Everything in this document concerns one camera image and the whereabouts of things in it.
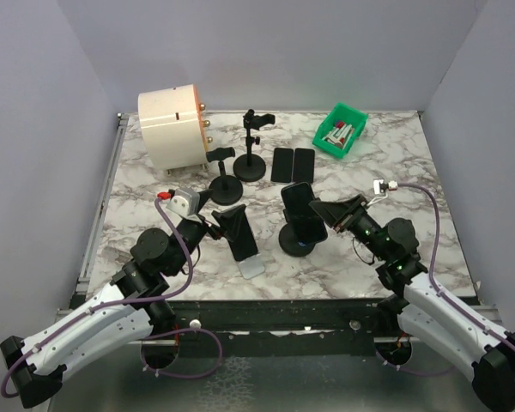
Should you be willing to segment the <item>black phone stand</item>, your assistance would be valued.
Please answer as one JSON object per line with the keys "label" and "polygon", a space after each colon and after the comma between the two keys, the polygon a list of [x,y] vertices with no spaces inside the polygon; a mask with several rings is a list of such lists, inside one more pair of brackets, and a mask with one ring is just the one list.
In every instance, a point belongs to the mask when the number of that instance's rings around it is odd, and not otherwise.
{"label": "black phone stand", "polygon": [[235,177],[243,182],[256,182],[264,177],[266,172],[265,161],[262,157],[252,153],[254,145],[260,144],[260,137],[253,136],[252,130],[260,130],[265,125],[274,125],[276,116],[271,113],[257,115],[253,109],[249,109],[243,117],[245,129],[246,152],[239,156],[233,163]]}
{"label": "black phone stand", "polygon": [[233,175],[227,175],[224,160],[235,156],[233,147],[216,148],[206,153],[207,162],[217,162],[220,175],[209,185],[211,200],[221,206],[237,203],[243,195],[241,181]]}

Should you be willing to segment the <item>purple edged black phone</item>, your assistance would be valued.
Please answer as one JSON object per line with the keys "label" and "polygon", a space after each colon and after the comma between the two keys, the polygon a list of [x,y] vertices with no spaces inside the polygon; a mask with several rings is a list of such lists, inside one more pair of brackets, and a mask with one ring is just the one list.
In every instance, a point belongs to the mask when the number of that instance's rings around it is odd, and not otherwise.
{"label": "purple edged black phone", "polygon": [[314,180],[315,151],[311,148],[297,148],[294,151],[292,181],[312,184]]}

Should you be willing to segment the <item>silver edged black phone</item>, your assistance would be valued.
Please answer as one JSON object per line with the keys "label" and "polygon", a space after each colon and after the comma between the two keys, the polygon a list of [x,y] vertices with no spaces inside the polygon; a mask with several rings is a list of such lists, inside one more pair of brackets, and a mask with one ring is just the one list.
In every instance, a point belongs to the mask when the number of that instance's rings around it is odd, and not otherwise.
{"label": "silver edged black phone", "polygon": [[271,168],[271,181],[289,184],[292,181],[294,150],[292,148],[275,148]]}

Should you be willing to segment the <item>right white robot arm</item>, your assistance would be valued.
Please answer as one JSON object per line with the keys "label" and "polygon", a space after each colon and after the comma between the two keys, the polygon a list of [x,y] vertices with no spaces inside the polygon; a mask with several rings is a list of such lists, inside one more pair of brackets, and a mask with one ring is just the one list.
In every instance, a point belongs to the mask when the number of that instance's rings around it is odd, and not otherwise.
{"label": "right white robot arm", "polygon": [[380,262],[376,272],[393,295],[377,315],[388,336],[403,331],[448,360],[491,411],[515,410],[515,331],[496,324],[435,281],[421,262],[413,223],[394,218],[380,226],[367,200],[314,200],[311,208],[337,233],[349,231]]}

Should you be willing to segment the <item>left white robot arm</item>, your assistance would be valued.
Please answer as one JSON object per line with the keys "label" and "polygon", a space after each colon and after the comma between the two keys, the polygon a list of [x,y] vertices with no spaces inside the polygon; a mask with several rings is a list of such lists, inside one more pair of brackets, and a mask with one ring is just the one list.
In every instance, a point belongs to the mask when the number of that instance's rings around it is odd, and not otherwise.
{"label": "left white robot arm", "polygon": [[20,398],[25,409],[54,397],[64,381],[101,356],[135,340],[178,338],[203,332],[179,326],[169,299],[184,292],[194,276],[191,254],[205,236],[236,240],[245,222],[245,206],[200,213],[209,190],[165,191],[154,206],[169,226],[143,231],[130,249],[130,260],[92,297],[56,323],[28,337],[10,336],[0,349],[7,372],[4,398]]}

